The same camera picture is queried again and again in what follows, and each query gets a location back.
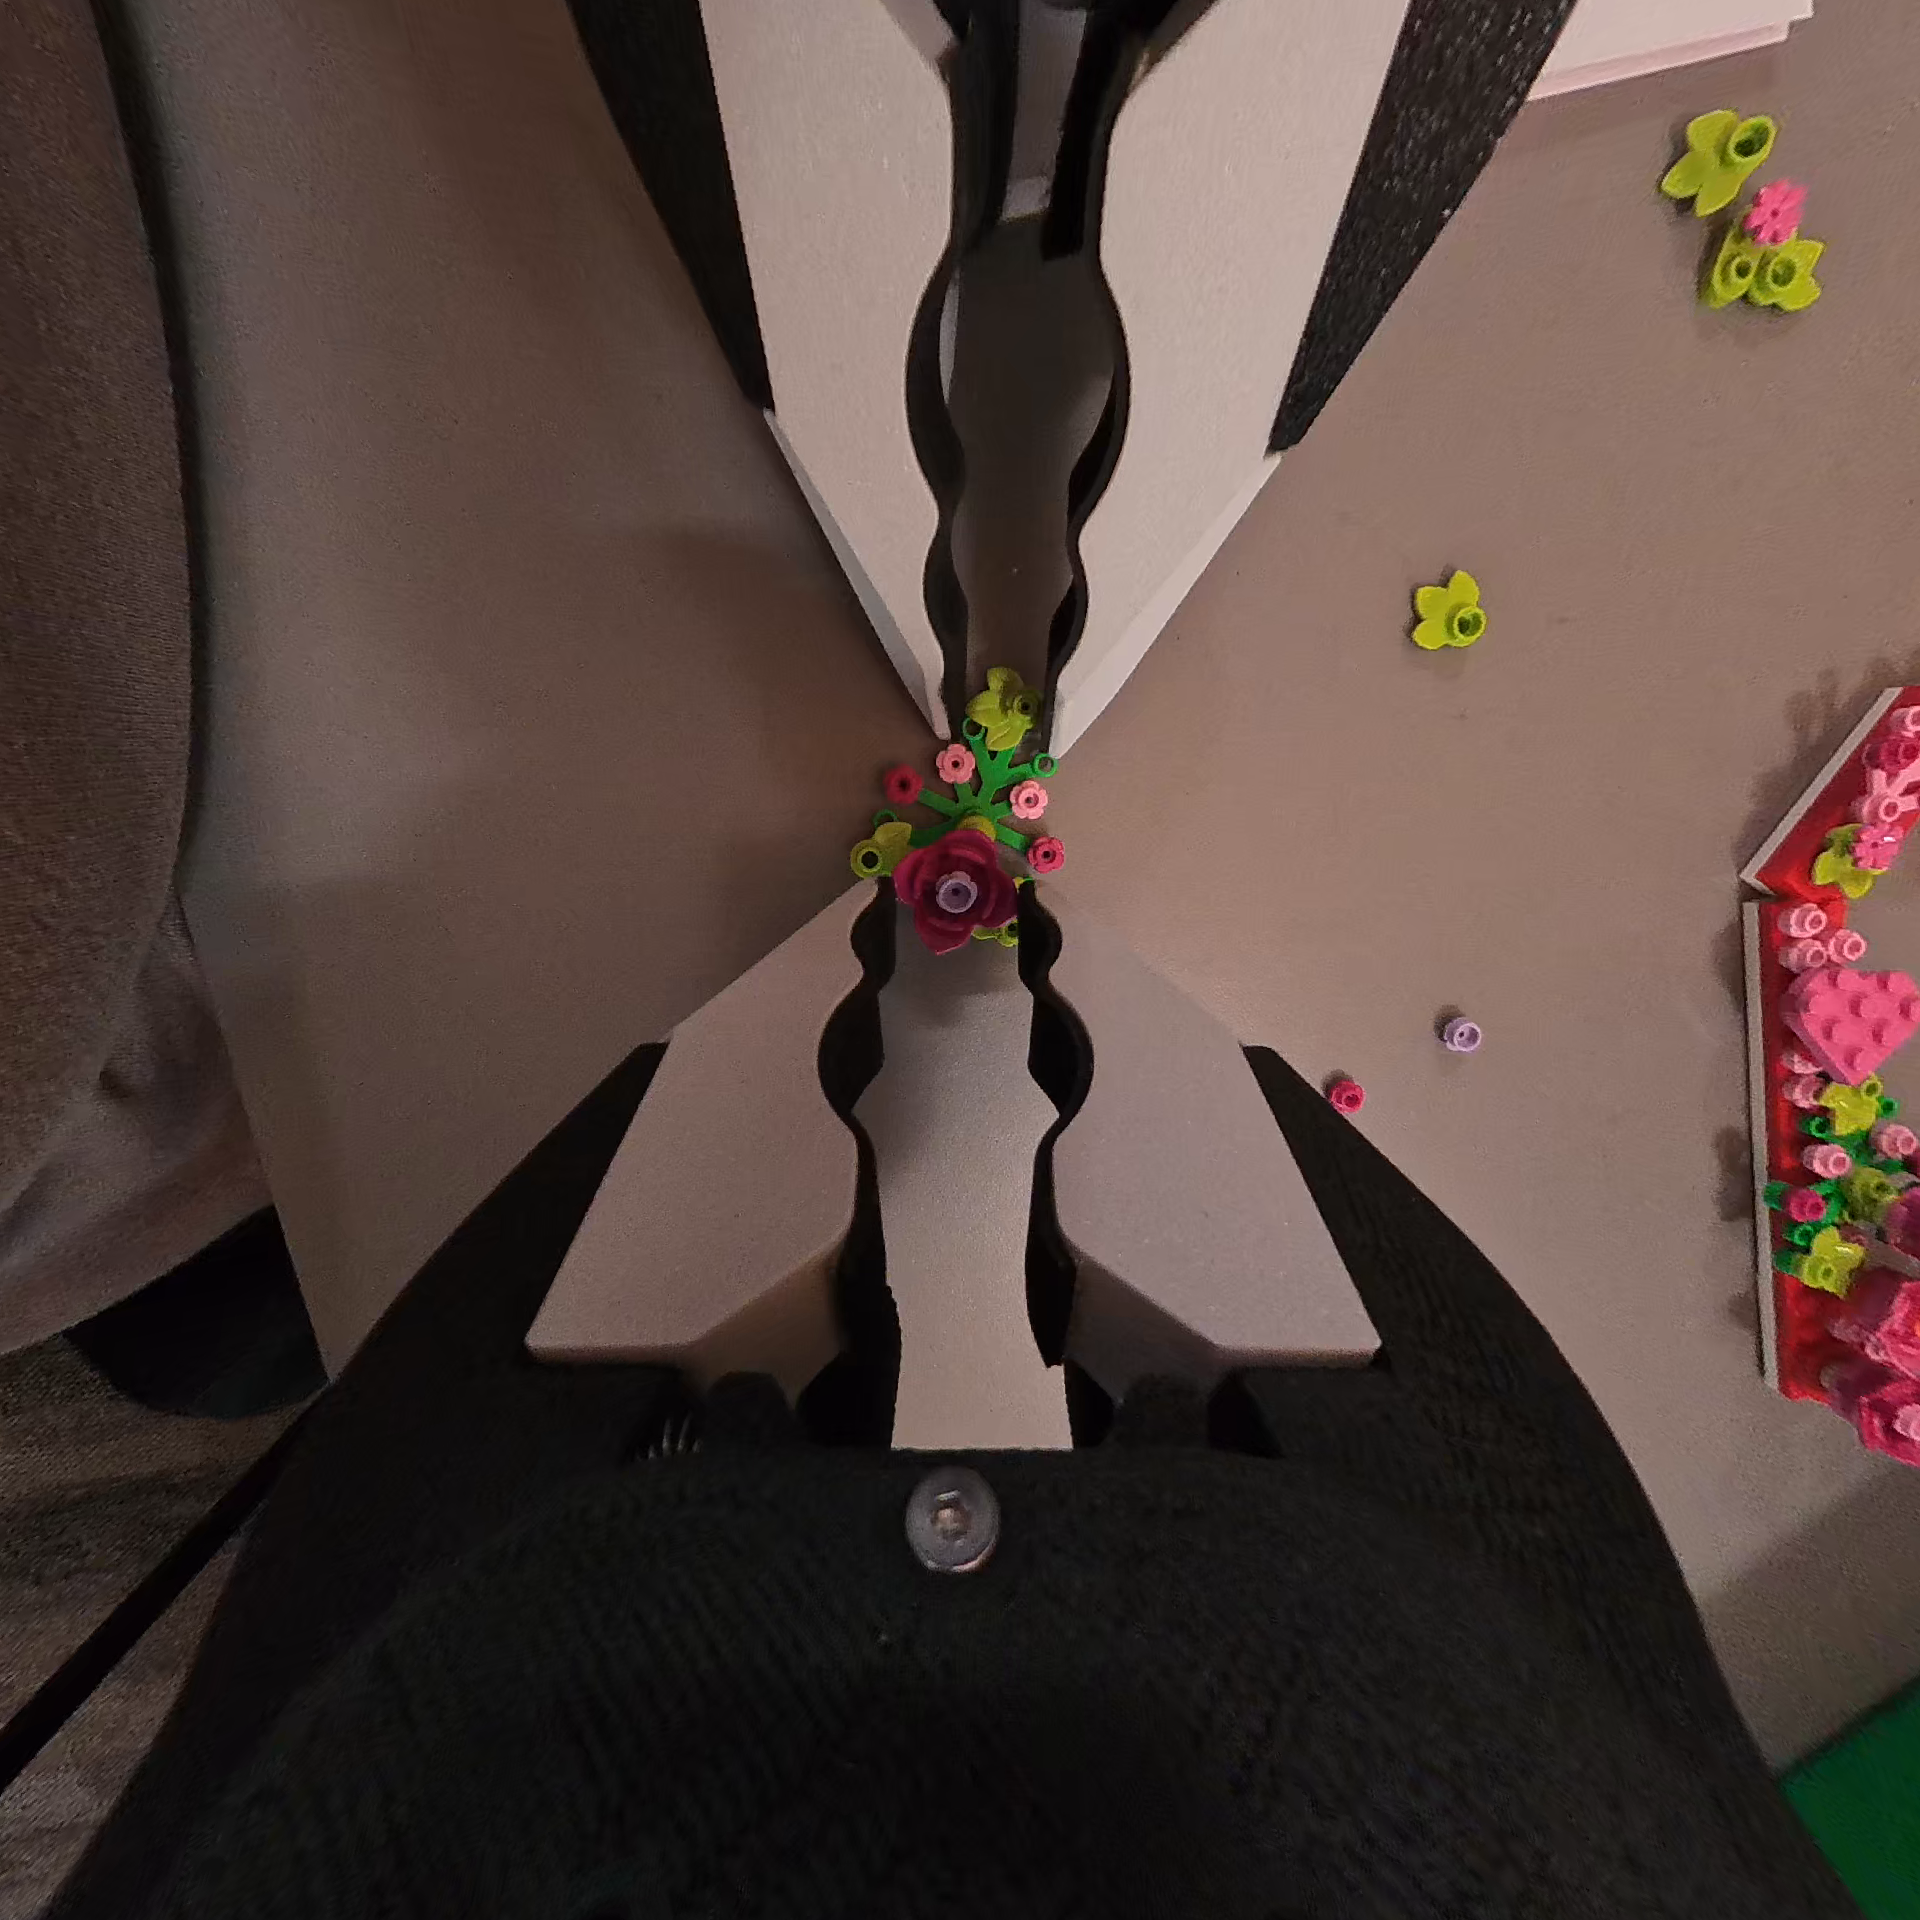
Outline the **red heart lego frame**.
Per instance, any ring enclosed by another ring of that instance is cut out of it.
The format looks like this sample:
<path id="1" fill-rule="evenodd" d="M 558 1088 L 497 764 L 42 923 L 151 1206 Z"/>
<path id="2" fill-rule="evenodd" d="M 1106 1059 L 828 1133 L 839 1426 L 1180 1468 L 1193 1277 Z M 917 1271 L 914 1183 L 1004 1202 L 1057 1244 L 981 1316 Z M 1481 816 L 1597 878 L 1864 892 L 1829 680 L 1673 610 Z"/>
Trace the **red heart lego frame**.
<path id="1" fill-rule="evenodd" d="M 1913 974 L 1858 910 L 1916 863 L 1918 690 L 1886 688 L 1741 870 L 1760 1370 L 1788 1400 L 1916 1468 Z"/>

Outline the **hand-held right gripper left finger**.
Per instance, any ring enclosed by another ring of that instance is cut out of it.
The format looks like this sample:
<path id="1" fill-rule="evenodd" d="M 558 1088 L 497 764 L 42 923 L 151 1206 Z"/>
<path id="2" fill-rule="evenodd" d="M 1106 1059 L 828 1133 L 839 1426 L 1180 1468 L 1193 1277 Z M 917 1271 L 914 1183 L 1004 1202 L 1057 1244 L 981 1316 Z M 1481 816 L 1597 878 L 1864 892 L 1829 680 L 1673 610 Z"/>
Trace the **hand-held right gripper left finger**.
<path id="1" fill-rule="evenodd" d="M 672 1030 L 529 1356 L 768 1375 L 814 1437 L 890 1440 L 901 1325 L 856 1101 L 894 970 L 894 887 L 856 882 Z"/>

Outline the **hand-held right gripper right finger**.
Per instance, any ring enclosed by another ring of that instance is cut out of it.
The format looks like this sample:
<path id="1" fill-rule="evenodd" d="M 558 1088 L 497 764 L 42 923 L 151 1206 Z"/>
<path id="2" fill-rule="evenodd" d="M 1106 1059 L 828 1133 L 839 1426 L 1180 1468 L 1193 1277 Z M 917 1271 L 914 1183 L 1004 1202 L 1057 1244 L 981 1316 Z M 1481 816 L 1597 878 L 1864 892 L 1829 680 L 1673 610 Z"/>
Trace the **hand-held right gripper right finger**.
<path id="1" fill-rule="evenodd" d="M 1380 1334 L 1247 1050 L 1117 933 L 1021 892 L 1025 1068 L 1052 1107 L 1030 1174 L 1024 1302 L 1094 1447 L 1169 1380 L 1359 1370 Z"/>

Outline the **green box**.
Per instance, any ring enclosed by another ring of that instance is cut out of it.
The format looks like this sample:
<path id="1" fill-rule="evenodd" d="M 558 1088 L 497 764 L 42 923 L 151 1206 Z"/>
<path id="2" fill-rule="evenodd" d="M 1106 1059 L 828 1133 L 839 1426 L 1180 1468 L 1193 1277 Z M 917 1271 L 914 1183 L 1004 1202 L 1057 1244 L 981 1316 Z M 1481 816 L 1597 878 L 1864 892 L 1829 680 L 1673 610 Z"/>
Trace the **green box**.
<path id="1" fill-rule="evenodd" d="M 1782 1792 L 1863 1915 L 1918 1915 L 1918 1684 L 1789 1765 Z"/>

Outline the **person's grey sweater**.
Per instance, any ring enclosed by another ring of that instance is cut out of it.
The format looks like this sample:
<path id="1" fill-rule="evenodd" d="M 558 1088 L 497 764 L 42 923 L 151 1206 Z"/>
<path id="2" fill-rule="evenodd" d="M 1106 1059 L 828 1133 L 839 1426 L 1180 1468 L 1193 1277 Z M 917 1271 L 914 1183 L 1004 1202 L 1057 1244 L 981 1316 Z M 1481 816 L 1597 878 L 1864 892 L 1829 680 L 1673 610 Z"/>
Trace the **person's grey sweater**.
<path id="1" fill-rule="evenodd" d="M 108 5 L 4 5 L 4 1354 L 266 1204 L 176 893 L 193 554 L 124 45 Z"/>

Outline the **magenta lego rose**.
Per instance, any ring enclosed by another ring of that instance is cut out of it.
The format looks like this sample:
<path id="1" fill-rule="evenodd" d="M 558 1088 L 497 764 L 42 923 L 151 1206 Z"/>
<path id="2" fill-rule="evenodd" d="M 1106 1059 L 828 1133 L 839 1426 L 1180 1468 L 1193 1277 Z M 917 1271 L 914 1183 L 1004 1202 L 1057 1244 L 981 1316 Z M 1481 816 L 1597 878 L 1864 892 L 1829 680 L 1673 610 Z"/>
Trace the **magenta lego rose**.
<path id="1" fill-rule="evenodd" d="M 894 887 L 930 952 L 952 952 L 975 935 L 997 940 L 1017 922 L 1017 882 L 1001 867 L 997 840 L 956 828 L 901 854 Z"/>

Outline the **green lego flower stem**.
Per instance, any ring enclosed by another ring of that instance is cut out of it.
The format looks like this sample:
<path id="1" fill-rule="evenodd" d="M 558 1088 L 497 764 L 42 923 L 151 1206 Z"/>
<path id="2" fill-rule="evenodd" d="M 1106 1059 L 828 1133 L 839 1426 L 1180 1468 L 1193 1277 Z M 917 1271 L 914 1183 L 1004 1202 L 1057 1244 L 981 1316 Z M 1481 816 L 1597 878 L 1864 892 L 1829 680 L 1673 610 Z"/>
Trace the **green lego flower stem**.
<path id="1" fill-rule="evenodd" d="M 1049 830 L 1049 782 L 1057 764 L 1040 746 L 1041 716 L 1040 685 L 1010 664 L 993 664 L 966 701 L 958 731 L 933 754 L 927 775 L 903 760 L 881 773 L 884 804 L 848 852 L 853 875 L 894 887 L 903 852 L 956 828 L 975 828 L 997 840 L 998 862 L 1015 878 L 1018 910 L 1018 895 L 1032 880 L 1065 867 L 1065 840 Z M 975 935 L 969 946 L 1013 949 L 1017 941 L 1015 916 L 997 940 Z"/>

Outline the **white instruction booklet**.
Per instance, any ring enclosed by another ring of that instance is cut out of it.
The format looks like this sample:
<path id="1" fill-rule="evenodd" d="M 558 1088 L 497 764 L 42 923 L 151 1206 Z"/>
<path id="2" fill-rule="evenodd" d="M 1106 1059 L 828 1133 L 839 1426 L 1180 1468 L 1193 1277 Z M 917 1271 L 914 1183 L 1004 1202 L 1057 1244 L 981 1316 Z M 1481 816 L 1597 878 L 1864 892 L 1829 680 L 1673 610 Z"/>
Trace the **white instruction booklet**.
<path id="1" fill-rule="evenodd" d="M 1574 2 L 1528 100 L 1778 45 L 1813 2 Z"/>

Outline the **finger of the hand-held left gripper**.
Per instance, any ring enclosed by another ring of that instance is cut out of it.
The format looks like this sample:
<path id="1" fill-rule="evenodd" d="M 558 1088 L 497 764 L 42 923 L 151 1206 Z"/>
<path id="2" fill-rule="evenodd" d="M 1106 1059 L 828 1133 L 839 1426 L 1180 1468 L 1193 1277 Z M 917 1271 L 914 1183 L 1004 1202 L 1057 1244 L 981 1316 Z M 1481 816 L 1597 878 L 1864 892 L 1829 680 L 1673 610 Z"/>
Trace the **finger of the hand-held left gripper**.
<path id="1" fill-rule="evenodd" d="M 946 730 L 942 512 L 906 352 L 952 230 L 958 37 L 926 2 L 703 2 L 773 398 L 764 413 L 901 684 Z"/>
<path id="2" fill-rule="evenodd" d="M 1279 398 L 1406 12 L 1181 10 L 1122 96 L 1096 266 L 1126 406 L 1076 544 L 1088 614 L 1049 696 L 1054 751 L 1109 709 L 1279 461 Z"/>

